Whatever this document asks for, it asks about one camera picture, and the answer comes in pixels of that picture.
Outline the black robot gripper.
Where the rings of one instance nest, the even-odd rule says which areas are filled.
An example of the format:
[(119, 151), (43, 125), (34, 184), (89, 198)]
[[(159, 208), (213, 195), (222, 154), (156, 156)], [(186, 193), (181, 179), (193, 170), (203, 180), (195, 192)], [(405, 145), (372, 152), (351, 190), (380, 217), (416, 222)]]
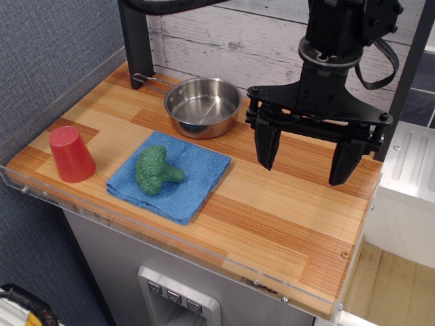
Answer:
[(346, 89), (350, 69), (358, 69), (360, 46), (344, 54), (329, 52), (302, 38), (298, 53), (303, 61), (297, 82), (278, 86), (252, 86), (246, 121), (254, 129), (259, 163), (271, 170), (281, 132), (292, 132), (336, 143), (329, 184), (342, 185), (362, 158), (362, 151), (377, 151), (383, 144), (390, 114), (362, 102)]

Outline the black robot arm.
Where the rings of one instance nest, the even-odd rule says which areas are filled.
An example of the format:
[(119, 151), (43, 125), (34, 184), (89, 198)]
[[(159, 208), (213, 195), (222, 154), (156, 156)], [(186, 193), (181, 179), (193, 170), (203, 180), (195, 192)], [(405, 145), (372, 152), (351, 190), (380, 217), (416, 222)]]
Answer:
[(281, 86), (252, 86), (246, 121), (254, 129), (259, 163), (272, 168), (282, 132), (336, 145), (329, 183), (346, 182), (363, 156), (379, 151), (392, 116), (349, 93), (348, 72), (360, 72), (364, 48), (376, 46), (397, 69), (384, 36), (395, 33), (403, 7), (397, 1), (310, 1), (298, 53), (300, 79)]

